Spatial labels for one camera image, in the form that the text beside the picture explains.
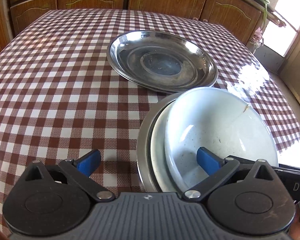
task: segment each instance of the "table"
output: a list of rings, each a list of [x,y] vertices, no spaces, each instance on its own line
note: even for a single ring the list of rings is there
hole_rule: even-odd
[[[166,95],[128,82],[106,60],[113,38],[140,29],[173,33],[206,50],[219,70],[215,87],[250,103],[274,137],[279,162],[300,166],[300,126],[292,110],[258,60],[224,27],[137,11],[49,11],[0,53],[5,234],[2,202],[34,159],[55,164],[100,149],[102,164],[91,178],[116,194],[140,191],[138,129]]]

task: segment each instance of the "ceramic bowl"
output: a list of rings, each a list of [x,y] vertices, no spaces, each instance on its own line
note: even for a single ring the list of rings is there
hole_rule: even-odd
[[[274,139],[260,115],[222,89],[191,89],[169,112],[165,155],[170,174],[183,192],[208,176],[196,161],[196,152],[202,146],[220,158],[234,155],[278,165]]]

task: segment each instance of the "metal plate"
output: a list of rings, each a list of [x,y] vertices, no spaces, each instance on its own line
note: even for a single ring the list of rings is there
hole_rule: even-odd
[[[150,146],[151,139],[153,139],[153,128],[160,114],[171,102],[175,101],[181,94],[182,93],[176,93],[170,95],[162,99],[160,102],[156,103],[150,109],[141,124],[137,141],[137,164],[139,177],[146,192],[161,192],[165,188],[172,187],[176,189],[176,192],[179,192],[178,188],[172,180],[172,177],[169,175],[165,155],[160,152],[150,153]],[[158,178],[160,180],[162,188],[159,186],[154,170],[156,170],[156,173],[160,170],[162,171],[160,178]],[[162,186],[162,184],[165,182],[165,179],[162,178],[167,178],[166,187]]]
[[[206,52],[170,33],[122,34],[109,45],[107,59],[126,79],[164,93],[210,87],[218,78],[218,69]]]

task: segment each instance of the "floor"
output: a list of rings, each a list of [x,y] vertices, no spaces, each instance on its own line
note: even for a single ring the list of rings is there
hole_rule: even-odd
[[[275,81],[277,86],[280,88],[282,94],[285,96],[287,102],[289,103],[292,111],[294,112],[299,124],[300,124],[300,104],[290,91],[290,89],[285,85],[285,83],[276,74],[269,72],[269,75]]]

